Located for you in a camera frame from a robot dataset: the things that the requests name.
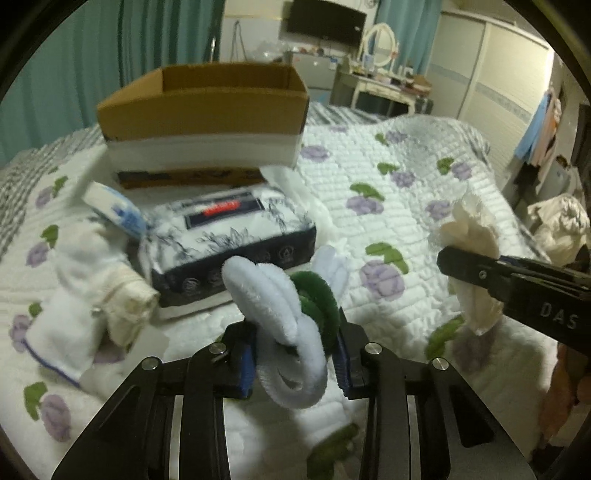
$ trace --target flat screen tv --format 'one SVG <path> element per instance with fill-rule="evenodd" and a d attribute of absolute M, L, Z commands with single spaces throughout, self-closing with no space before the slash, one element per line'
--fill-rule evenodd
<path fill-rule="evenodd" d="M 287 31 L 357 47 L 365 14 L 327 0 L 294 0 Z"/>

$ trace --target black and white tissue package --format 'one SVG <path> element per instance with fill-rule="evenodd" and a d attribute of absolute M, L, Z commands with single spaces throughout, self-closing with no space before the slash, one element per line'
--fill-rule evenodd
<path fill-rule="evenodd" d="M 314 254 L 314 222 L 266 184 L 159 205 L 145 216 L 139 259 L 160 292 L 163 319 L 229 301 L 221 269 L 234 255 L 287 270 Z"/>

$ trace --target blue garment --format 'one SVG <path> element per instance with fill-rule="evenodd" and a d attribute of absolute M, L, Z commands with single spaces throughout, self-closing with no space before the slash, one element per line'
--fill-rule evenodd
<path fill-rule="evenodd" d="M 534 148 L 538 143 L 549 103 L 550 92 L 546 92 L 542 97 L 542 101 L 538 105 L 538 109 L 535 111 L 534 116 L 531 118 L 531 122 L 527 127 L 523 138 L 515 149 L 514 155 L 523 160 L 524 163 L 530 162 L 531 153 L 534 151 Z"/>
<path fill-rule="evenodd" d="M 413 66 L 414 73 L 426 72 L 441 3 L 442 0 L 381 0 L 375 22 L 388 24 L 400 42 L 395 72 L 407 62 Z"/>

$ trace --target cable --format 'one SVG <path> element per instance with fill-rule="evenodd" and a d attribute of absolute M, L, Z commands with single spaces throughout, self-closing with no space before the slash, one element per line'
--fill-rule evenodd
<path fill-rule="evenodd" d="M 240 20 L 236 20 L 234 22 L 234 27 L 232 29 L 232 49 L 230 51 L 230 61 L 234 61 L 234 52 L 236 52 L 236 61 L 238 61 L 238 46 L 236 45 L 236 38 L 240 38 L 240 46 L 242 48 L 242 55 L 244 56 L 244 61 L 248 61 L 246 57 L 246 50 L 244 48 L 244 40 L 242 39 L 242 24 Z"/>

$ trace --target purple flower print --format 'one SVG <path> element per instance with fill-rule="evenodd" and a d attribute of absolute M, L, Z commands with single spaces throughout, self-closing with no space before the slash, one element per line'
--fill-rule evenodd
<path fill-rule="evenodd" d="M 70 440 L 70 409 L 55 394 L 45 395 L 41 401 L 41 419 L 47 433 L 58 442 Z"/>
<path fill-rule="evenodd" d="M 381 260 L 370 260 L 359 272 L 361 284 L 376 299 L 396 300 L 404 293 L 404 279 L 398 269 Z"/>
<path fill-rule="evenodd" d="M 442 220 L 452 212 L 452 205 L 447 200 L 433 200 L 429 202 L 425 211 L 435 220 Z"/>
<path fill-rule="evenodd" d="M 400 143 L 402 140 L 405 140 L 406 138 L 408 138 L 407 134 L 397 132 L 396 130 L 390 130 L 386 133 L 386 140 L 390 142 L 392 145 Z"/>
<path fill-rule="evenodd" d="M 12 319 L 12 328 L 8 332 L 12 339 L 12 346 L 14 349 L 23 353 L 26 350 L 24 339 L 27 330 L 31 325 L 31 319 L 23 314 L 15 315 Z"/>
<path fill-rule="evenodd" d="M 47 253 L 49 252 L 49 245 L 47 242 L 39 242 L 29 250 L 27 254 L 27 263 L 29 267 L 36 268 L 47 260 Z"/>
<path fill-rule="evenodd" d="M 330 152 L 322 145 L 308 145 L 300 150 L 300 155 L 313 162 L 322 163 L 330 157 Z"/>
<path fill-rule="evenodd" d="M 121 362 L 125 358 L 125 350 L 116 345 L 108 336 L 100 343 L 99 349 L 96 351 L 95 364 L 115 364 Z"/>
<path fill-rule="evenodd" d="M 37 200 L 35 200 L 35 206 L 37 208 L 43 208 L 45 205 L 47 205 L 51 200 L 52 191 L 53 187 L 46 187 L 42 191 L 40 191 L 39 195 L 37 195 Z"/>
<path fill-rule="evenodd" d="M 452 340 L 452 354 L 462 372 L 474 373 L 486 366 L 491 357 L 499 323 L 480 336 L 465 325 L 457 331 Z"/>
<path fill-rule="evenodd" d="M 452 173 L 458 180 L 467 180 L 472 177 L 472 169 L 466 162 L 454 163 L 452 165 Z"/>
<path fill-rule="evenodd" d="M 415 174 L 410 171 L 393 171 L 390 174 L 390 180 L 400 188 L 410 187 L 416 179 Z"/>
<path fill-rule="evenodd" d="M 345 134 L 349 129 L 344 125 L 331 125 L 329 130 L 338 134 Z"/>
<path fill-rule="evenodd" d="M 368 213 L 382 213 L 384 206 L 382 202 L 375 199 L 365 198 L 362 195 L 351 197 L 347 200 L 345 206 L 353 210 L 357 215 L 367 215 Z"/>

